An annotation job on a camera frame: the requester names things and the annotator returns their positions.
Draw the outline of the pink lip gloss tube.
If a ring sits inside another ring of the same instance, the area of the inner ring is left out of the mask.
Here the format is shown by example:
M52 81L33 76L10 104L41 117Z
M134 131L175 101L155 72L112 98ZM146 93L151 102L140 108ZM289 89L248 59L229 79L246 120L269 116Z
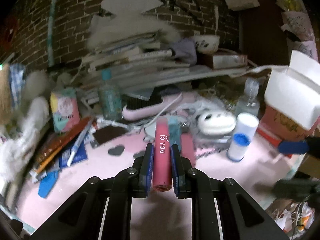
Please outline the pink lip gloss tube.
M172 188L169 125L164 116L156 121L152 179L155 191L165 192Z

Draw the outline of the pink rectangular lipstick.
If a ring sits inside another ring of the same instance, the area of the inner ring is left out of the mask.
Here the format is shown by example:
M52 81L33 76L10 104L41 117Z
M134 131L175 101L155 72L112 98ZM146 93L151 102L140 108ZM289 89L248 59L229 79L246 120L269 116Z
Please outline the pink rectangular lipstick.
M181 134L181 156L190 160L191 166L195 167L195 148L191 133Z

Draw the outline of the teal spray bottle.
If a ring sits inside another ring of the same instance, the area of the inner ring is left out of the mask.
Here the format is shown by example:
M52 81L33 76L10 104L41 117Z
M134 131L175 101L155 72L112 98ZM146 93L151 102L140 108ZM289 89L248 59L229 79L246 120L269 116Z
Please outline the teal spray bottle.
M170 145L177 145L178 150L181 150L181 123L174 117L168 120L169 125L169 141Z

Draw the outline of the white cylindrical container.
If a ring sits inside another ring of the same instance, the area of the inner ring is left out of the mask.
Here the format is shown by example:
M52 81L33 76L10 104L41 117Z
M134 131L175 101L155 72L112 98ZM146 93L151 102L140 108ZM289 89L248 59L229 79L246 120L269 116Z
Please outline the white cylindrical container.
M259 125L259 119L251 113L240 113L236 119L235 133L241 133L248 137L250 141L257 131Z

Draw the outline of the white open cardboard box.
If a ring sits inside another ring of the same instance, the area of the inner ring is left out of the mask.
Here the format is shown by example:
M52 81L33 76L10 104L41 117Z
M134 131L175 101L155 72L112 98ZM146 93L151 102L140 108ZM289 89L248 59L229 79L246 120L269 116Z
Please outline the white open cardboard box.
M288 66L269 66L268 106L308 131L319 118L319 62L293 50Z

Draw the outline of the pink hair brush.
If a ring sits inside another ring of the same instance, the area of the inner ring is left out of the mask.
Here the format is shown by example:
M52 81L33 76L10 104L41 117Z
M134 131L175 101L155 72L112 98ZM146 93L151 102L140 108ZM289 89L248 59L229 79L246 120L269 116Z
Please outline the pink hair brush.
M122 116L127 121L136 121L154 116L162 110L167 110L175 103L182 100L182 93L160 96L154 94L149 101L142 99L129 98L123 107Z

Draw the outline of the white blue pen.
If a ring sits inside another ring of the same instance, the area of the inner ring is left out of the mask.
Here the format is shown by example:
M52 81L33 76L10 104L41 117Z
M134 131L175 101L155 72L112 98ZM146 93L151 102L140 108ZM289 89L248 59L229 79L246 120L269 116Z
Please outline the white blue pen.
M89 120L88 124L84 127L84 129L81 131L81 133L79 134L79 136L77 137L74 145L72 146L71 148L71 155L67 161L67 166L70 167L72 162L73 162L73 159L75 157L75 155L77 154L78 152L78 149L81 145L81 143L83 142L87 132L89 131L91 125L92 125L92 122L93 122L93 119Z

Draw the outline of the teal capped drink bottle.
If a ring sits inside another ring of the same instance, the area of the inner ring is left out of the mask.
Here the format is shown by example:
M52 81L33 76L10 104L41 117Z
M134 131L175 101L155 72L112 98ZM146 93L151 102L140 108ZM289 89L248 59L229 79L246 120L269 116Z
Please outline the teal capped drink bottle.
M120 120L122 117L122 101L118 86L112 81L109 69L101 72L103 83L98 88L98 96L104 119Z

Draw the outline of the blue plastic tag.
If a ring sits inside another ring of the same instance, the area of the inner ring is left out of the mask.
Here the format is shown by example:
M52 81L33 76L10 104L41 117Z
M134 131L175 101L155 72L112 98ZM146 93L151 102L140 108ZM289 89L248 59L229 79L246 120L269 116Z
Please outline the blue plastic tag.
M40 181L38 195L41 198L47 198L48 194L51 192L52 188L56 184L58 177L59 172L53 171L48 173L47 176Z

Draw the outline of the brown book box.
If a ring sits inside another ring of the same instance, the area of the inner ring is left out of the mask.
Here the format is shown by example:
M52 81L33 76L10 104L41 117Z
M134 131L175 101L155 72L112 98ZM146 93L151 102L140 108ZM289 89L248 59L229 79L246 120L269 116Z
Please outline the brown book box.
M214 69L229 69L239 68L247 66L247 55L235 54L235 55L214 55L213 56L213 68Z

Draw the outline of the purple cloth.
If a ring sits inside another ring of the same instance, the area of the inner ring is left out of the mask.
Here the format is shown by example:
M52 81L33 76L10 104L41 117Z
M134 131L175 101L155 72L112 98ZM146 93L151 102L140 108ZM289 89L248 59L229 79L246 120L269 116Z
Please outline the purple cloth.
M183 38L169 44L173 51L173 57L190 66L197 63L196 43L192 38Z

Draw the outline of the panda ceramic bowl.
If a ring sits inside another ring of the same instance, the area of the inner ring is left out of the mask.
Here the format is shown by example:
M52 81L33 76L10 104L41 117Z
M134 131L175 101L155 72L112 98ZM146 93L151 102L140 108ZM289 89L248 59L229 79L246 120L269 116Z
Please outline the panda ceramic bowl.
M200 53L211 55L218 51L220 44L218 35L195 35L192 39L196 44L196 50Z

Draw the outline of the plush toy with plaid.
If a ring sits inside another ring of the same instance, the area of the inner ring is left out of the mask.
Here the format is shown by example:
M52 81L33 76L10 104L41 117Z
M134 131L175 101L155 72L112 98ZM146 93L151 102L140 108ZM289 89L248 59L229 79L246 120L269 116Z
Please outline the plush toy with plaid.
M21 64L1 65L1 178L25 169L49 120L51 81L43 70L25 75Z

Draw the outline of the white fluffy fur piece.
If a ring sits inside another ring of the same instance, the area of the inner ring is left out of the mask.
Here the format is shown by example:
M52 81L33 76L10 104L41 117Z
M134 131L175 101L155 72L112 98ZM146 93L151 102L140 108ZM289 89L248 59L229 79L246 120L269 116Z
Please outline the white fluffy fur piece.
M176 42L181 34L172 25L155 17L140 14L100 17L94 15L89 28L87 48L95 50L109 43L137 35L160 32L164 42Z

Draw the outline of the white paper on wall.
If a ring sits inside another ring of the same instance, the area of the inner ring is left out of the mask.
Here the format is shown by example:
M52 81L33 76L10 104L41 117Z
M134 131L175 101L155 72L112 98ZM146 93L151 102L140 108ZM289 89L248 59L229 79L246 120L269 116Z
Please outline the white paper on wall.
M101 8L114 15L128 13L144 13L162 6L160 0L103 0Z

